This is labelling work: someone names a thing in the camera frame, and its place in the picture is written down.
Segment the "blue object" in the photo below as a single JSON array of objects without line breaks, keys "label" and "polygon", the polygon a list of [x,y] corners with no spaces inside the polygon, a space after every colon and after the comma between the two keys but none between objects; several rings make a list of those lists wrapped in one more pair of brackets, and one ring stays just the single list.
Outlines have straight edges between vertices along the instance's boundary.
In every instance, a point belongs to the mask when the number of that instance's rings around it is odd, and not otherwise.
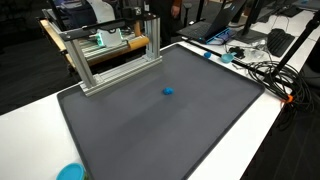
[{"label": "blue object", "polygon": [[216,34],[215,36],[213,36],[212,38],[208,39],[206,44],[211,44],[211,41],[214,41],[216,40],[217,38],[220,39],[221,36],[224,36],[224,35],[228,35],[229,36],[229,31],[230,29],[229,28],[226,28],[225,30],[221,31],[220,33]]},{"label": "blue object", "polygon": [[165,94],[165,95],[173,94],[173,89],[169,88],[169,87],[164,88],[163,94]]},{"label": "blue object", "polygon": [[205,52],[204,54],[203,54],[203,56],[205,57],[205,58],[210,58],[211,57],[211,53],[210,52]]},{"label": "blue object", "polygon": [[233,59],[234,59],[234,56],[236,55],[237,53],[233,52],[233,53],[228,53],[228,54],[224,54],[221,56],[221,61],[223,63],[230,63]]},{"label": "blue object", "polygon": [[57,176],[57,180],[84,180],[85,172],[81,164],[72,163],[64,167]]}]

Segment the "monitor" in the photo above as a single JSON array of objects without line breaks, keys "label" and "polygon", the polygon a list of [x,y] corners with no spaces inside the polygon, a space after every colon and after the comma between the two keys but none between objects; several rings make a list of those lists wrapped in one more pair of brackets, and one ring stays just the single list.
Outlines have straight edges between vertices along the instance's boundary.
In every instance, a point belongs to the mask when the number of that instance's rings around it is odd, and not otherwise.
[{"label": "monitor", "polygon": [[271,8],[274,3],[276,3],[276,0],[254,0],[246,24],[244,28],[237,33],[235,39],[250,44],[265,38],[267,36],[266,34],[251,30],[250,27],[252,24],[272,15],[272,13],[276,11],[275,8]]}]

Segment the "table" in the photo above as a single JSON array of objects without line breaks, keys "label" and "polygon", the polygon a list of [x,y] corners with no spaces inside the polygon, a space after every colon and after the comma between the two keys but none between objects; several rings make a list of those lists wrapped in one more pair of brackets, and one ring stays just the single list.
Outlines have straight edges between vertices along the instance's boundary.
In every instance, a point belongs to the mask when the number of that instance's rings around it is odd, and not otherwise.
[{"label": "table", "polygon": [[[311,12],[303,12],[290,19],[288,32],[299,35],[304,29]],[[269,32],[275,17],[267,24],[258,23],[253,29]],[[286,27],[286,18],[279,17],[274,27]],[[320,36],[320,28],[310,35]],[[204,51],[185,42],[182,46],[196,53]],[[289,64],[300,70],[311,52],[315,41],[308,39],[295,53]],[[219,53],[223,47],[207,46]],[[212,61],[236,70],[231,64],[223,64],[218,57]],[[54,180],[59,171],[72,162],[81,163],[66,122],[61,113],[57,93],[0,116],[0,179]],[[281,110],[280,101],[265,92],[222,138],[190,176],[191,180],[223,179],[236,180],[241,177],[265,135]]]}]

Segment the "black cable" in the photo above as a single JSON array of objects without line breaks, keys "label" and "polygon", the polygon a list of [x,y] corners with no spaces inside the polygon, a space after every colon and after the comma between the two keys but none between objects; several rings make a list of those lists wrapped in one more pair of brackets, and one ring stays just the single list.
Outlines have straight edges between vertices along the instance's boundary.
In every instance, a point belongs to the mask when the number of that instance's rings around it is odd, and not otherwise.
[{"label": "black cable", "polygon": [[311,40],[311,41],[314,41],[314,42],[317,42],[316,40],[314,40],[314,39],[311,39],[311,38],[308,38],[309,40]]},{"label": "black cable", "polygon": [[[312,112],[314,104],[307,83],[292,66],[286,65],[280,72],[276,72],[276,76],[271,75],[271,72],[275,70],[278,64],[279,62],[263,61],[247,65],[254,69],[248,71],[252,79],[263,84],[266,89],[284,101],[285,114],[277,125],[279,130],[282,131],[290,126],[298,111]],[[258,75],[258,70],[263,70],[265,76]],[[291,94],[287,92],[285,86],[292,90]]]},{"label": "black cable", "polygon": [[271,62],[273,62],[273,61],[272,61],[272,57],[271,57],[271,52],[269,51],[268,47],[267,47],[266,49],[267,49],[267,50],[266,50],[266,52],[267,52],[267,53],[268,53],[268,55],[269,55],[269,59],[270,59],[270,61],[271,61]]}]

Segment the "laptop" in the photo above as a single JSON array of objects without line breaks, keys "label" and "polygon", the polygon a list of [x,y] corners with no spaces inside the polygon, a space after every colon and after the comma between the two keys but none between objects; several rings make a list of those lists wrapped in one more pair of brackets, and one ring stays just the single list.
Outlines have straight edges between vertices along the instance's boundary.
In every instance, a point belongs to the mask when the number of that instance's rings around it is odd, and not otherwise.
[{"label": "laptop", "polygon": [[317,11],[320,10],[320,0],[298,0],[292,5],[299,7],[300,9]]},{"label": "laptop", "polygon": [[227,25],[244,5],[245,1],[246,0],[234,0],[225,4],[213,23],[200,21],[177,31],[177,33],[202,44],[208,44],[216,35],[226,30]]}]

